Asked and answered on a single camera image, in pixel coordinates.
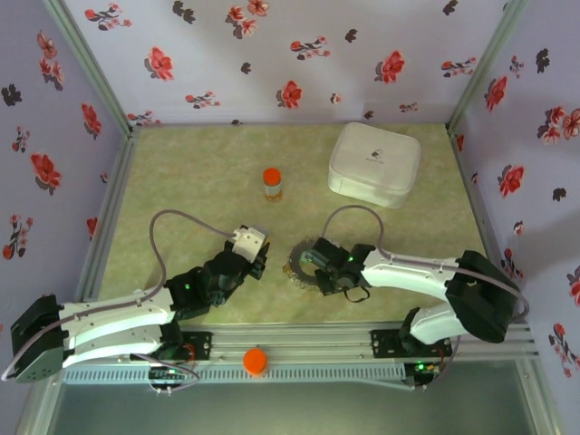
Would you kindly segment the silver keyring with chain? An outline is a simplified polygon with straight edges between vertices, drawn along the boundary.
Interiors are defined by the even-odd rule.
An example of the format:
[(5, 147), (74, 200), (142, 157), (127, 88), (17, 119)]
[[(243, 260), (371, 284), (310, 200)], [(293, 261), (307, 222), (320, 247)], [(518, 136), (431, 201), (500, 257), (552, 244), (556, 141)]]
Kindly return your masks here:
[(335, 246), (323, 237), (307, 237), (295, 245), (284, 267), (290, 280), (300, 288), (315, 286), (323, 294), (334, 291), (329, 255)]

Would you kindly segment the orange round button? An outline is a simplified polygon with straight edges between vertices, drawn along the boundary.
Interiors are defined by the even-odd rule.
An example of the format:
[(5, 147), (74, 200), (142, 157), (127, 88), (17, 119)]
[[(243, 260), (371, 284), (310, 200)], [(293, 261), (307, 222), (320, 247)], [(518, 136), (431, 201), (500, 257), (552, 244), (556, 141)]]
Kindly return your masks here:
[(243, 367), (251, 376), (262, 376), (266, 373), (268, 360), (266, 353), (258, 348), (251, 348), (244, 354)]

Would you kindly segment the orange-capped small bottle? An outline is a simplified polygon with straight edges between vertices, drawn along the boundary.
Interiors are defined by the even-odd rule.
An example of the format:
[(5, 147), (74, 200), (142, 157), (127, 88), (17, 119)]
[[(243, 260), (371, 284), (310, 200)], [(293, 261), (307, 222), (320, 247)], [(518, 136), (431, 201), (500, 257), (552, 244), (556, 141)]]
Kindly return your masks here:
[(282, 198), (282, 173), (277, 168), (267, 168), (263, 172), (265, 198), (276, 202)]

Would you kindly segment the white zippered pouch case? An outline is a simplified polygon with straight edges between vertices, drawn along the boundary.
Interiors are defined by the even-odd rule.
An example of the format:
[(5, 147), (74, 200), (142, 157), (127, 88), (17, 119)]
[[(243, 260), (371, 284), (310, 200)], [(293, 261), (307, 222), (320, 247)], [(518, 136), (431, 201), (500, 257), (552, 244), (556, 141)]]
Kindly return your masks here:
[(413, 137), (359, 122), (346, 124), (329, 161), (328, 188), (384, 208), (401, 208), (421, 161)]

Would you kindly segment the small circuit board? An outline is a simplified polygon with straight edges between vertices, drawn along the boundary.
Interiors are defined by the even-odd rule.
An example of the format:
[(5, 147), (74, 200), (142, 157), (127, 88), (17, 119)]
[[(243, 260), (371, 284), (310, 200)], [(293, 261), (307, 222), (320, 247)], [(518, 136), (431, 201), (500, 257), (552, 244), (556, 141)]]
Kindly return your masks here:
[(444, 365), (444, 361), (412, 364), (408, 370), (411, 386), (420, 391), (426, 391), (434, 381), (439, 379)]
[(171, 386), (177, 387), (186, 384), (191, 380), (191, 375), (188, 372), (179, 370), (167, 365), (158, 363), (150, 363), (148, 371), (148, 381), (153, 386)]

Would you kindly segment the grey aluminium frame rail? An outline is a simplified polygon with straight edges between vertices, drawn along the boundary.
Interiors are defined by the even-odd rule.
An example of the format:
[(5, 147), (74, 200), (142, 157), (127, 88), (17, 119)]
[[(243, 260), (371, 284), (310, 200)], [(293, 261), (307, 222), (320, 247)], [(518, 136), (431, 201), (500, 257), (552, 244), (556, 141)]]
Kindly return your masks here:
[(462, 150), (459, 149), (460, 133), (454, 131), (448, 124), (445, 125), (445, 128), (449, 137), (450, 144), (453, 148), (454, 156), (457, 161), (464, 188), (468, 195), (469, 204), (476, 222), (481, 244), (483, 246), (483, 253), (494, 266), (497, 266), (502, 271), (502, 274), (507, 277), (508, 282), (516, 286), (517, 296), (515, 314), (519, 315), (521, 311), (525, 312), (527, 310), (527, 303), (521, 302), (522, 288), (520, 283), (515, 277), (510, 277), (507, 270), (504, 269), (500, 264), (500, 260), (503, 258), (503, 256), (500, 253), (499, 243), (496, 239), (495, 230), (489, 225), (490, 214), (487, 211), (487, 207), (479, 190), (479, 188), (482, 186), (482, 177), (480, 176), (479, 166), (478, 164), (474, 164), (469, 159), (469, 155), (466, 153), (466, 146), (463, 146)]
[(140, 130), (137, 129), (121, 141), (77, 286), (77, 302), (92, 302), (98, 298), (139, 137)]

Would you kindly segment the grey aluminium frame post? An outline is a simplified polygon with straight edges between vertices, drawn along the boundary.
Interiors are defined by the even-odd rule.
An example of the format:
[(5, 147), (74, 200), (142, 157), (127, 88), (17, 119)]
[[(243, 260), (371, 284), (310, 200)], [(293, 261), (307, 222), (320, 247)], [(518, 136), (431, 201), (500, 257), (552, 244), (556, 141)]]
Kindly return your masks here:
[(41, 1), (71, 47), (75, 58), (80, 63), (85, 75), (90, 80), (94, 90), (99, 94), (117, 126), (125, 136), (130, 137), (132, 127), (127, 121), (118, 98), (68, 7), (63, 0)]
[(58, 380), (45, 380), (32, 386), (15, 435), (48, 435), (61, 387)]
[(516, 360), (525, 403), (536, 435), (561, 435), (556, 406), (545, 375), (535, 360)]
[(506, 6), (503, 10), (501, 19), (492, 36), (490, 37), (486, 49), (482, 54), (478, 65), (464, 92), (459, 98), (453, 113), (446, 122), (446, 131), (451, 137), (455, 134), (459, 122), (464, 117), (468, 107), (475, 98), (475, 94), (482, 86), (487, 74), (491, 71), (494, 62), (503, 50), (504, 45), (509, 41), (511, 35), (515, 32), (522, 14), (533, 0), (506, 0)]

